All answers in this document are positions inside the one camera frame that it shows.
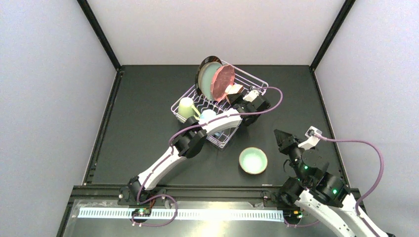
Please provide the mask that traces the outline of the green glazed small bowl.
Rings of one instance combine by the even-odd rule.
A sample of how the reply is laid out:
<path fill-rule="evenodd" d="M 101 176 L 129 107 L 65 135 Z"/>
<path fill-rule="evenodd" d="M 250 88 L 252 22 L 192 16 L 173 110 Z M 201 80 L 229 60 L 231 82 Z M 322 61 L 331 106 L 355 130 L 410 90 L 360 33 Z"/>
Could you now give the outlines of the green glazed small bowl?
<path fill-rule="evenodd" d="M 251 175 L 263 173 L 268 165 L 268 158 L 265 152 L 256 147 L 248 147 L 239 155 L 240 168 Z"/>

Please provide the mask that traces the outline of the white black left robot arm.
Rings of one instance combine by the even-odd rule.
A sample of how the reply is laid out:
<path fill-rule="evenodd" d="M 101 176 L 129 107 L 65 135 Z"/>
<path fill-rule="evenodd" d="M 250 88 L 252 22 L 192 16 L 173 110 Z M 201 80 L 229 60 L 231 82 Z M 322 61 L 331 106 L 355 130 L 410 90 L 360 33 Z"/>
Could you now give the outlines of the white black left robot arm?
<path fill-rule="evenodd" d="M 230 109 L 213 118 L 189 117 L 169 139 L 164 154 L 148 169 L 129 180 L 127 187 L 130 199 L 135 204 L 142 204 L 149 199 L 149 191 L 175 166 L 199 154 L 209 136 L 241 125 L 248 126 L 271 107 L 271 103 L 260 94 L 246 99 L 242 94 L 236 94 L 235 97 L 235 104 Z"/>

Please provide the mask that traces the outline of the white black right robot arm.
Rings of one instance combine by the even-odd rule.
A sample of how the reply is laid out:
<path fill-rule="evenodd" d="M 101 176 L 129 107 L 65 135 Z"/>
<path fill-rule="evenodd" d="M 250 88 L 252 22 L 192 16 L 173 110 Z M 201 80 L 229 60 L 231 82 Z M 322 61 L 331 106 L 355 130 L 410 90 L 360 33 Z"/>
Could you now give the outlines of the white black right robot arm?
<path fill-rule="evenodd" d="M 316 168 L 303 161 L 306 151 L 321 141 L 334 142 L 322 136 L 322 132 L 310 127 L 301 141 L 294 135 L 274 130 L 279 152 L 289 157 L 295 177 L 290 177 L 279 190 L 278 197 L 287 205 L 296 205 L 327 226 L 338 237 L 390 237 L 392 234 L 378 227 L 360 207 L 361 202 L 375 190 L 384 169 L 382 153 L 377 147 L 380 168 L 373 186 L 356 198 L 350 187 L 340 178 L 327 172 L 328 166 Z"/>

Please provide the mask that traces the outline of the black striped rim dinner plate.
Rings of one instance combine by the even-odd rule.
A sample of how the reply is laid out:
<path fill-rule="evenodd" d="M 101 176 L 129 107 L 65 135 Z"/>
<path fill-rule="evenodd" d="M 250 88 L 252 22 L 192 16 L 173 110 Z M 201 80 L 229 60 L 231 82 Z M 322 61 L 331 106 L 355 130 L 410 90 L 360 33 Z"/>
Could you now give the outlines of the black striped rim dinner plate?
<path fill-rule="evenodd" d="M 195 90 L 198 95 L 204 95 L 208 100 L 213 101 L 214 98 L 210 92 L 212 78 L 215 72 L 223 65 L 222 61 L 216 56 L 208 56 L 205 58 L 195 75 Z"/>

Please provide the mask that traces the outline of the white wire dish rack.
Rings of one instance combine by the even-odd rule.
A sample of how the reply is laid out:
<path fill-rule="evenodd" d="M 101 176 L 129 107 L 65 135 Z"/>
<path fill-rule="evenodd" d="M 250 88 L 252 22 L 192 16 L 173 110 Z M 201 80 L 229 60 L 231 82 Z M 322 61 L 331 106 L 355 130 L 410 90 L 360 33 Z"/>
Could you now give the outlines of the white wire dish rack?
<path fill-rule="evenodd" d="M 244 91 L 246 93 L 250 92 L 251 88 L 253 87 L 259 89 L 260 95 L 266 93 L 266 89 L 263 89 L 263 87 L 268 86 L 268 83 L 266 81 L 258 77 L 255 77 L 236 66 L 234 66 L 233 68 L 235 70 L 234 84 L 243 85 Z M 210 109 L 215 111 L 216 114 L 219 115 L 232 108 L 232 106 L 227 102 L 227 100 L 216 102 L 209 100 L 203 95 L 199 95 L 196 91 L 195 86 L 193 85 L 179 99 L 177 99 L 177 101 L 170 108 L 171 112 L 176 116 L 176 118 L 180 122 L 184 122 L 186 120 L 178 113 L 180 100 L 185 97 L 191 98 L 193 100 L 194 106 L 198 109 L 199 112 Z M 233 135 L 236 133 L 237 129 L 237 127 L 225 129 L 214 135 L 209 136 L 207 140 L 210 141 L 213 145 L 217 146 L 218 148 L 223 149 L 228 144 Z"/>

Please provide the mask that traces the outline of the light blue mug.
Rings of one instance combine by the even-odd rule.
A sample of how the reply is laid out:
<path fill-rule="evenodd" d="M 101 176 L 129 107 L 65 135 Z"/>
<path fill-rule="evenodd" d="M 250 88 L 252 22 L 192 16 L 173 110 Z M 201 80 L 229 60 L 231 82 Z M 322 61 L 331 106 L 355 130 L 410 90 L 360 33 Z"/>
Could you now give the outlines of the light blue mug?
<path fill-rule="evenodd" d="M 210 120 L 216 116 L 216 112 L 211 109 L 203 110 L 199 116 L 199 120 Z M 219 138 L 222 135 L 221 132 L 214 133 L 212 137 Z"/>

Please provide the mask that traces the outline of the orange floral small bowl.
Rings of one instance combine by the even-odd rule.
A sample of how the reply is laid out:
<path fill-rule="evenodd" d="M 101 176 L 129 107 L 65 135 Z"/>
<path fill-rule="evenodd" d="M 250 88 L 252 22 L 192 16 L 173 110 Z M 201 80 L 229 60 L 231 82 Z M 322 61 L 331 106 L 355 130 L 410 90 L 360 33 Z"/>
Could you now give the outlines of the orange floral small bowl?
<path fill-rule="evenodd" d="M 225 89 L 225 93 L 226 95 L 237 94 L 237 93 L 241 93 L 243 90 L 244 90 L 243 85 L 232 84 L 232 85 L 227 86 L 227 88 Z"/>

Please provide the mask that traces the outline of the green flower plate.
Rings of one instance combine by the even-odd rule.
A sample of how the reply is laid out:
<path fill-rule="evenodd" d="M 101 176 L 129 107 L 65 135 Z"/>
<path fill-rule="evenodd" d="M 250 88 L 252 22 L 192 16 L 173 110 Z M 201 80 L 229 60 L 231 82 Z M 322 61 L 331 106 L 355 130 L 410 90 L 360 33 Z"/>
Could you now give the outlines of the green flower plate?
<path fill-rule="evenodd" d="M 216 73 L 216 71 L 222 66 L 221 63 L 218 62 L 209 62 L 204 64 L 199 72 L 199 88 L 204 96 L 209 99 L 210 101 L 213 100 L 213 96 L 211 94 L 210 88 L 212 79 Z"/>

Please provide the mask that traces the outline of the pink dotted plate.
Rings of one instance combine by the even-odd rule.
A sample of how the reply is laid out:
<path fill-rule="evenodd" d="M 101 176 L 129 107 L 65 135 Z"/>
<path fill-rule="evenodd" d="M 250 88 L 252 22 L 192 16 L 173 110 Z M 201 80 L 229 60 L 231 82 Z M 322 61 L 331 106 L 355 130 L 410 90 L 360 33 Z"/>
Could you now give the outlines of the pink dotted plate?
<path fill-rule="evenodd" d="M 229 86 L 234 84 L 235 70 L 232 65 L 223 65 L 218 68 L 212 77 L 210 92 L 214 101 L 222 101 Z"/>

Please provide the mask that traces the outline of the cream mug green handle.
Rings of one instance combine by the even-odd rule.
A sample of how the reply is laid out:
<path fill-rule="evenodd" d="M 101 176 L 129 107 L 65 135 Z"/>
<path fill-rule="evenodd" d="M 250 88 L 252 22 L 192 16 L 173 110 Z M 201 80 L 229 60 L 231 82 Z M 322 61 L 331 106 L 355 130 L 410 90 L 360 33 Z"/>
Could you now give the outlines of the cream mug green handle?
<path fill-rule="evenodd" d="M 189 117 L 198 119 L 201 113 L 195 107 L 194 100 L 189 97 L 180 99 L 178 105 L 178 119 L 180 122 L 185 123 Z"/>

